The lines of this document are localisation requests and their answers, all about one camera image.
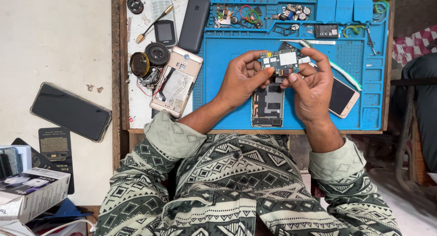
gold connector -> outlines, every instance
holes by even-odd
[[[139,34],[139,36],[137,37],[136,43],[140,43],[144,40],[144,36],[142,34]]]
[[[165,14],[170,13],[170,11],[173,9],[173,5],[168,6],[168,8],[166,10],[164,10]]]

red checkered cloth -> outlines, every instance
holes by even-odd
[[[437,52],[434,47],[431,50],[427,46],[437,38],[437,25],[416,32],[410,37],[398,37],[393,39],[393,58],[405,66],[408,61],[427,53]]]

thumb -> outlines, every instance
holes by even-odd
[[[263,70],[260,70],[253,77],[249,78],[250,87],[253,89],[256,89],[261,84],[263,84],[265,81],[267,81],[269,79],[269,77],[271,77],[273,72],[274,72],[273,67],[268,67],[268,68],[265,68]]]
[[[308,85],[303,80],[302,77],[298,77],[296,73],[292,73],[287,77],[287,80],[292,85],[293,89],[302,99],[305,99],[310,96],[311,90],[308,88]]]

red wire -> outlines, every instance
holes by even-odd
[[[160,90],[161,90],[161,88],[162,88],[162,86],[163,86],[163,79],[164,79],[164,75],[163,75],[163,73],[162,73],[162,71],[161,70],[159,70],[160,71],[160,73],[161,73],[161,80],[162,80],[162,82],[161,82],[161,86],[160,86],[160,88],[155,92],[155,94],[157,94]],[[139,84],[138,84],[138,77],[137,77],[137,87],[145,94],[145,95],[147,95],[147,96],[149,96],[149,97],[153,97],[155,94],[152,94],[152,95],[148,95],[148,94],[146,94],[143,90],[142,90],[142,88],[141,88],[141,86],[139,86]]]
[[[248,21],[247,18],[244,17],[244,16],[242,15],[242,13],[243,13],[243,8],[245,8],[245,7],[250,8],[250,10],[253,10],[253,9],[252,9],[252,7],[249,6],[249,5],[244,5],[244,6],[242,6],[242,7],[240,8],[240,16],[241,16],[243,19],[245,19],[246,21]]]

wooden frame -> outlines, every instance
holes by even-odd
[[[342,134],[380,134],[387,129],[390,97],[391,51],[395,0],[386,0],[390,4],[389,33],[385,55],[385,76],[383,102],[381,111],[381,129],[374,131],[352,130],[340,131]],[[129,129],[128,87],[128,51],[126,0],[112,0],[112,130],[113,130],[113,167],[118,167],[121,156],[128,152],[128,134],[143,134],[142,129]],[[210,133],[265,133],[265,134],[304,134],[304,130],[211,130]]]

